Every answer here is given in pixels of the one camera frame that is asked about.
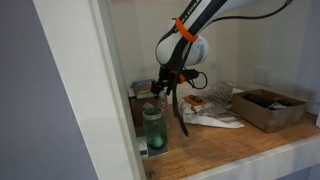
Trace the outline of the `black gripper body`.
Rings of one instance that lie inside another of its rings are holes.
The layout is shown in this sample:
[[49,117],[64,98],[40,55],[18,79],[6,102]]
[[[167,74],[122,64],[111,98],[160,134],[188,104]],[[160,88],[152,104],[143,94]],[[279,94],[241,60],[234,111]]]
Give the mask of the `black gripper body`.
[[151,83],[151,92],[158,96],[162,90],[166,89],[166,94],[169,95],[178,84],[182,84],[184,82],[190,83],[196,78],[197,71],[195,69],[183,70],[180,75],[178,75],[177,71],[169,71],[164,68],[160,68],[159,78],[157,80],[153,80]]

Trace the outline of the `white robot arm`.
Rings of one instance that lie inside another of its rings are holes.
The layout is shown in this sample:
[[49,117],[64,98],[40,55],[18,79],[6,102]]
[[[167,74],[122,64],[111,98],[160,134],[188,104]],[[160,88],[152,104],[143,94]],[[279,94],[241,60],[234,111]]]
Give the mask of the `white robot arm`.
[[168,32],[156,45],[155,56],[160,64],[159,79],[151,90],[159,94],[165,87],[167,93],[183,83],[187,77],[180,72],[184,66],[198,64],[208,56],[208,43],[200,36],[221,15],[258,2],[259,0],[192,0],[183,13],[172,20]]

